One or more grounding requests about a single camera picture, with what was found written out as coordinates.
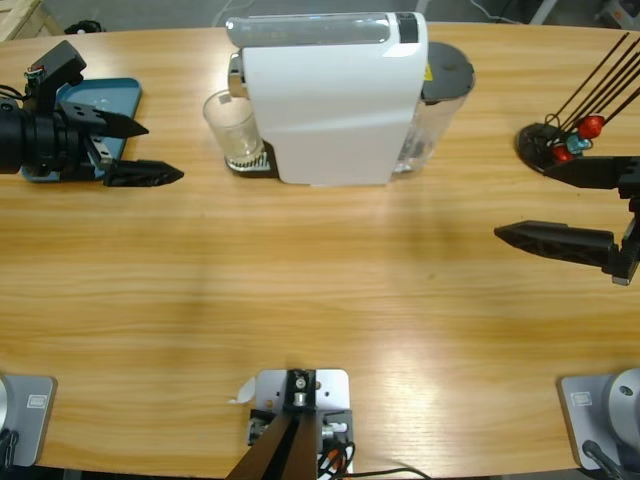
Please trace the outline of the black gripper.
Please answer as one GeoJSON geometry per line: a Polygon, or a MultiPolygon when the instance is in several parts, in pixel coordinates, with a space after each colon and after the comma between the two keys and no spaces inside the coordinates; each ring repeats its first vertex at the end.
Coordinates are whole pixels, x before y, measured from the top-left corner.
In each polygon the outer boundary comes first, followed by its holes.
{"type": "Polygon", "coordinates": [[[120,160],[109,170],[91,161],[89,135],[131,138],[149,130],[136,120],[93,106],[60,102],[52,116],[1,113],[1,173],[22,171],[32,179],[102,180],[107,187],[158,187],[179,181],[184,172],[161,161],[120,160]]]}
{"type": "Polygon", "coordinates": [[[628,286],[639,265],[639,157],[578,157],[545,169],[543,175],[578,188],[618,188],[620,198],[629,200],[633,214],[619,252],[612,232],[563,223],[526,220],[496,227],[494,234],[514,248],[544,258],[603,271],[614,262],[612,281],[628,286]]]}

